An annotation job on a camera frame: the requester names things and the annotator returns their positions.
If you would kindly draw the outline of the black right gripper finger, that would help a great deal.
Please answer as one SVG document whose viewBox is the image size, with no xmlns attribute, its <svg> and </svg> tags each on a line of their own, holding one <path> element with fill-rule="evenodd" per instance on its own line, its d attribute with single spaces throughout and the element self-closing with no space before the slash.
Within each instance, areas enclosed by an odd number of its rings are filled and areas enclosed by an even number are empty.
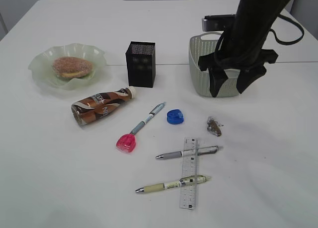
<svg viewBox="0 0 318 228">
<path fill-rule="evenodd" d="M 212 97 L 217 97 L 222 85 L 228 79 L 225 71 L 219 67 L 209 67 L 210 93 Z"/>
<path fill-rule="evenodd" d="M 240 70 L 237 79 L 237 90 L 242 94 L 254 81 L 266 74 L 264 66 L 256 66 L 249 70 Z"/>
</svg>

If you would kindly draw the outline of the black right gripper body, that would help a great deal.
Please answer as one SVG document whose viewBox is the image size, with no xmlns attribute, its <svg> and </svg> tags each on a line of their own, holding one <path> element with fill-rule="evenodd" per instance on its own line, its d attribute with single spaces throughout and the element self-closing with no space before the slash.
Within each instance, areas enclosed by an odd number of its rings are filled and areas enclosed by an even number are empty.
<svg viewBox="0 0 318 228">
<path fill-rule="evenodd" d="M 199 57 L 198 66 L 201 71 L 205 71 L 209 67 L 219 67 L 223 70 L 249 70 L 256 66 L 261 66 L 264 63 L 273 64 L 278 58 L 278 54 L 273 49 L 260 49 L 252 62 L 248 62 L 249 58 L 251 58 L 251 53 L 253 52 L 253 50 L 250 49 L 239 56 L 233 56 L 221 49 L 221 45 L 228 37 L 230 37 L 230 30 L 226 29 L 220 35 L 214 52 Z"/>
</svg>

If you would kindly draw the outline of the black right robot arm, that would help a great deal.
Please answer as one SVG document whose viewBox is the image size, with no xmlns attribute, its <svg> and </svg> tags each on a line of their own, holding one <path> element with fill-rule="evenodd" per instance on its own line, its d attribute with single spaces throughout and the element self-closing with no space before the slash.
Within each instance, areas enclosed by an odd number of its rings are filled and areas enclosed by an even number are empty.
<svg viewBox="0 0 318 228">
<path fill-rule="evenodd" d="M 274 50 L 263 49 L 263 44 L 276 18 L 303 27 L 283 16 L 281 11 L 290 0 L 240 0 L 236 14 L 211 15 L 213 31 L 222 31 L 213 53 L 199 58 L 201 71 L 209 72 L 210 94 L 217 97 L 228 80 L 226 70 L 239 71 L 236 82 L 238 93 L 243 93 L 254 81 L 266 74 L 265 63 L 278 58 Z"/>
</svg>

